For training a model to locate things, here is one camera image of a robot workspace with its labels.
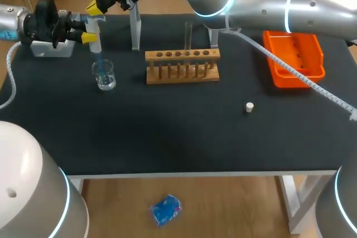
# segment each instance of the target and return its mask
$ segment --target small white cylinder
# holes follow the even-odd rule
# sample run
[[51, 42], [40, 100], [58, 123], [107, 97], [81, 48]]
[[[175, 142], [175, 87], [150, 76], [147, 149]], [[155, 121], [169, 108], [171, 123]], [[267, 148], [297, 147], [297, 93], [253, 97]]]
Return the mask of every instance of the small white cylinder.
[[251, 113], [253, 111], [254, 108], [254, 104], [253, 103], [247, 103], [245, 105], [245, 111], [247, 111], [247, 113]]

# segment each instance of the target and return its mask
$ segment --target white table leg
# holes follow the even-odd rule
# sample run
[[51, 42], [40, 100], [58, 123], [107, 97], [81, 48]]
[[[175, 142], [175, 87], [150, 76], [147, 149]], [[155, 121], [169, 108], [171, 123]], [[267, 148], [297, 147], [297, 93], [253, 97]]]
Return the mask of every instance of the white table leg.
[[79, 191], [79, 193], [82, 194], [84, 179], [72, 178], [71, 182], [74, 185], [74, 187], [76, 187], [76, 189]]
[[315, 216], [315, 202], [331, 176], [307, 176], [296, 191], [293, 176], [280, 176], [291, 234], [301, 234]]

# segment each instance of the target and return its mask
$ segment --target black table mat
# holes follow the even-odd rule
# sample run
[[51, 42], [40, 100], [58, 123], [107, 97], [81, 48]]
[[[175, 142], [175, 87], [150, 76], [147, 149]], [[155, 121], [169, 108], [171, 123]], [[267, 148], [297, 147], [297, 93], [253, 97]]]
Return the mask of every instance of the black table mat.
[[[219, 36], [219, 82], [146, 85], [144, 52], [183, 49], [187, 20], [194, 18], [142, 16], [141, 51], [132, 52], [129, 18], [108, 16], [103, 58], [114, 63], [117, 87], [106, 93], [91, 75], [88, 46], [62, 59], [34, 58], [22, 46], [12, 65], [18, 92], [0, 120], [28, 130], [68, 175], [328, 170], [357, 148], [346, 111], [312, 90], [275, 88], [266, 57], [239, 37]], [[262, 42], [262, 32], [244, 32]], [[319, 40], [320, 85], [357, 105], [357, 66], [345, 42]], [[208, 47], [195, 22], [192, 48]], [[0, 102], [10, 91], [6, 78]]]

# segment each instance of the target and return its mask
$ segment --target white bracket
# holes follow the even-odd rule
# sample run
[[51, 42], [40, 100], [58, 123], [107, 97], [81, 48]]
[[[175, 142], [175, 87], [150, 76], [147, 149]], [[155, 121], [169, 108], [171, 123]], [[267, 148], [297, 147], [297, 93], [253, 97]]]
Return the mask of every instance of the white bracket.
[[210, 37], [210, 45], [211, 48], [218, 48], [218, 33], [219, 30], [217, 29], [208, 29], [208, 35]]
[[291, 234], [302, 234], [313, 222], [316, 200], [331, 176], [307, 176], [296, 191], [293, 176], [279, 176]]
[[138, 3], [130, 1], [130, 29], [132, 34], [132, 50], [140, 50], [140, 35], [141, 35], [141, 19], [139, 13]]

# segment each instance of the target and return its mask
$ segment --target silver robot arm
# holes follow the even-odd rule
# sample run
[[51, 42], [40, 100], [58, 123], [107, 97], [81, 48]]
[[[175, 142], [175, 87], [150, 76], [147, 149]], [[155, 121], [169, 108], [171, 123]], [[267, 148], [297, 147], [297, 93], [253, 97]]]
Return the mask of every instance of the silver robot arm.
[[357, 0], [187, 0], [204, 25], [357, 39]]

